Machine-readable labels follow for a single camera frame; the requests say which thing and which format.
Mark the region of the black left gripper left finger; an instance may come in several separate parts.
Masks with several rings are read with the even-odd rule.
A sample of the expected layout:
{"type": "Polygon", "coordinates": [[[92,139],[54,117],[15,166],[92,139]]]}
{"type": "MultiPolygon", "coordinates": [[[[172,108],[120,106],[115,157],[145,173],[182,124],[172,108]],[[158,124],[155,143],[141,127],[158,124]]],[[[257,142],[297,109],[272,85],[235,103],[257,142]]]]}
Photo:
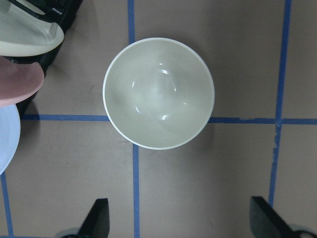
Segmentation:
{"type": "Polygon", "coordinates": [[[55,235],[56,238],[107,238],[109,235],[109,206],[107,198],[95,201],[79,228],[70,228],[55,235]]]}

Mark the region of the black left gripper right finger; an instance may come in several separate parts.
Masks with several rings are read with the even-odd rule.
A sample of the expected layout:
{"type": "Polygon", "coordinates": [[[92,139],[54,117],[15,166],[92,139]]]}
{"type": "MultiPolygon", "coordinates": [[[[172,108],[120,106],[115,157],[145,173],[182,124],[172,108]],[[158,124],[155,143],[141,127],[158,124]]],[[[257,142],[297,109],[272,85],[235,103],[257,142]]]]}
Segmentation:
{"type": "Polygon", "coordinates": [[[250,198],[250,229],[255,238],[315,238],[314,232],[292,229],[261,196],[250,198]]]}

